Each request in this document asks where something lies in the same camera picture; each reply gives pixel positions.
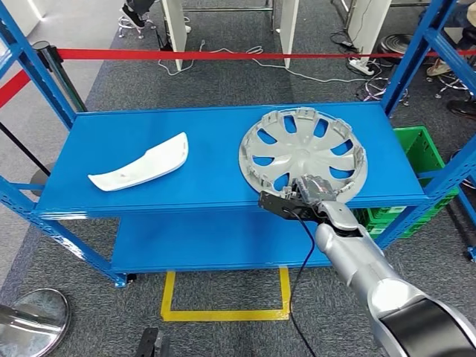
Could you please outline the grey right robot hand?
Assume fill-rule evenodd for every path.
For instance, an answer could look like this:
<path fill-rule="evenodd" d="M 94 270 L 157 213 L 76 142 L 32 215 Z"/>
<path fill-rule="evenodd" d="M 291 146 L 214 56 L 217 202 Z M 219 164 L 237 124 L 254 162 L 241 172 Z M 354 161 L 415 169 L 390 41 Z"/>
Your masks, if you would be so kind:
<path fill-rule="evenodd" d="M 323 201 L 336 201 L 336 194 L 329 181 L 308 174 L 294 178 L 286 197 L 312 206 Z"/>

